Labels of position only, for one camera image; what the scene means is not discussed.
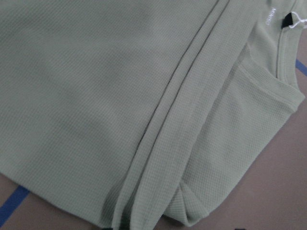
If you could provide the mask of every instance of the cloth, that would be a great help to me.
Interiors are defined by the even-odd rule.
[[[194,225],[305,98],[291,11],[306,1],[0,1],[0,173],[101,228]]]

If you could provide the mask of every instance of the blue tape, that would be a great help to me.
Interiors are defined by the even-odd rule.
[[[29,190],[19,185],[10,197],[0,207],[0,227],[4,225],[10,215],[22,203],[26,196],[30,193]]]
[[[298,68],[305,76],[307,76],[307,67],[298,59],[295,62],[295,67]]]

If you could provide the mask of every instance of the waffle knit fabric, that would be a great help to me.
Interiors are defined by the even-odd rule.
[[[0,173],[101,228],[194,225],[305,99],[291,11],[307,1],[1,0]]]

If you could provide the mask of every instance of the tag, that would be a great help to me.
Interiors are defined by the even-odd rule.
[[[292,14],[288,13],[287,16],[285,16],[285,18],[283,19],[282,29],[290,25],[293,25],[293,20],[292,20]]]

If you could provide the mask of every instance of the clothing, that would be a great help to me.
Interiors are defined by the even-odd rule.
[[[305,99],[290,11],[306,1],[1,1],[0,173],[101,228],[194,225]]]

